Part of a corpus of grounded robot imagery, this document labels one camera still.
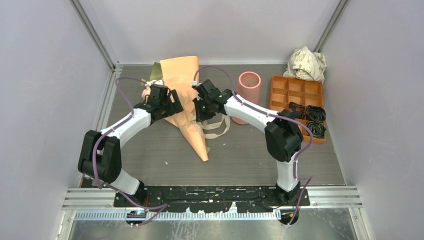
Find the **pink cylindrical vase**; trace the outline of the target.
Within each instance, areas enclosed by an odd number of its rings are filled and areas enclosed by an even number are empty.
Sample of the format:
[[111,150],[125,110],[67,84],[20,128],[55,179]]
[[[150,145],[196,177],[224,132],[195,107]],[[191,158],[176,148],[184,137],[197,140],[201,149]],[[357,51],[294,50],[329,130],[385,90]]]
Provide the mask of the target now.
[[240,74],[236,83],[235,92],[243,99],[258,104],[261,91],[261,77],[253,72],[246,71]]

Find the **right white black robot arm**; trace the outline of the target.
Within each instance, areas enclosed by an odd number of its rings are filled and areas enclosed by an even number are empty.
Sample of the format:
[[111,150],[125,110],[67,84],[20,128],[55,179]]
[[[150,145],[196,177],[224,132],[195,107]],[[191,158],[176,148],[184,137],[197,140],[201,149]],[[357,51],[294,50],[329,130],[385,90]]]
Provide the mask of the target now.
[[283,205],[291,205],[300,191],[297,154],[304,140],[301,130],[288,110],[277,112],[260,107],[230,89],[219,90],[209,79],[192,83],[196,121],[203,122],[216,114],[242,120],[264,133],[268,153],[277,166],[276,196]]

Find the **peach paper bouquet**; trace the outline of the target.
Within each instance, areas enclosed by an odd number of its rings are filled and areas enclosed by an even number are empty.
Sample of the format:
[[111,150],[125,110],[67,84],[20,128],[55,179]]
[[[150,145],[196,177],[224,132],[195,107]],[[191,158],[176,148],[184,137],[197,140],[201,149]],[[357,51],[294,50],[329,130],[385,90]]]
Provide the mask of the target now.
[[176,126],[199,158],[209,160],[206,140],[195,123],[196,110],[193,99],[197,92],[192,88],[192,81],[198,81],[195,73],[199,69],[198,56],[181,56],[155,62],[153,64],[150,81],[163,80],[163,84],[171,90],[176,90],[183,111],[167,117],[165,120]]

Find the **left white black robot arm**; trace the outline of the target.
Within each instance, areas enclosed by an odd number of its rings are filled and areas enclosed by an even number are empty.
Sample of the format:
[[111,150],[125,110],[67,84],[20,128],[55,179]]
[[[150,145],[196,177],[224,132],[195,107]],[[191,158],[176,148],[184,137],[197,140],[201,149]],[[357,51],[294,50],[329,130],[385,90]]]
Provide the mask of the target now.
[[123,169],[121,149],[141,130],[184,109],[177,91],[162,84],[151,85],[145,100],[130,108],[115,124],[84,135],[77,169],[93,178],[99,189],[106,186],[118,191],[138,207],[147,197],[145,184]]

